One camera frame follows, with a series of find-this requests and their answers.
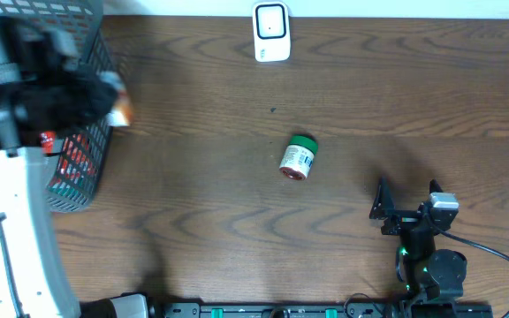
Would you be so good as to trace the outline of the small orange juice box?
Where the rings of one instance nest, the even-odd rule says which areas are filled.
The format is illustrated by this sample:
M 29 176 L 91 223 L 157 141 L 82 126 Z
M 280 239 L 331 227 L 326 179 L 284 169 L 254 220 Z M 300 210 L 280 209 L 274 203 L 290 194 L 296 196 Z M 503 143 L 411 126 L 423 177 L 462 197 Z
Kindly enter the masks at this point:
M 124 86 L 119 87 L 117 92 L 118 98 L 107 114 L 106 121 L 109 126 L 113 127 L 130 126 L 134 118 L 131 98 Z

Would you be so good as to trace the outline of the green lid white jar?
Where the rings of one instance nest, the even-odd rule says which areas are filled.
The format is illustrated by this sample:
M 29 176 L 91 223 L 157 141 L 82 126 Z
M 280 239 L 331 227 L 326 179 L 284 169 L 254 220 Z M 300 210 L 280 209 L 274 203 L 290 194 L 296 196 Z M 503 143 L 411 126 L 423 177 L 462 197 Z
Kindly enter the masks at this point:
M 279 165 L 280 172 L 290 179 L 305 180 L 311 171 L 317 151 L 318 144 L 313 138 L 293 135 Z

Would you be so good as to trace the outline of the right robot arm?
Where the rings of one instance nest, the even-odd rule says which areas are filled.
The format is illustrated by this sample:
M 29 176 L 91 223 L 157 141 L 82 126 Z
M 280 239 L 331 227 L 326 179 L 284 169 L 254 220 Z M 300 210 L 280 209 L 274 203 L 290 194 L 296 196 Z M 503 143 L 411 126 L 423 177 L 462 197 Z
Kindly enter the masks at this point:
M 388 182 L 380 178 L 369 217 L 382 220 L 383 235 L 399 237 L 395 268 L 406 285 L 406 295 L 386 305 L 384 317 L 456 317 L 455 299 L 463 295 L 466 257 L 449 249 L 438 249 L 435 236 L 451 228 L 459 213 L 453 193 L 445 193 L 438 182 L 429 182 L 429 198 L 415 210 L 398 209 Z

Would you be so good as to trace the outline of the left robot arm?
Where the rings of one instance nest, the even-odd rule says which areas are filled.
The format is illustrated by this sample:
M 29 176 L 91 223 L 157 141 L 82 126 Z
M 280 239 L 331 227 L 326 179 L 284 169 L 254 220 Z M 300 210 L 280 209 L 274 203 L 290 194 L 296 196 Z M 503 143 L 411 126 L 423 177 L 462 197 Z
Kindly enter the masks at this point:
M 45 196 L 40 133 L 129 121 L 117 73 L 80 64 L 66 31 L 0 16 L 0 317 L 150 317 L 142 293 L 89 303 L 72 291 Z

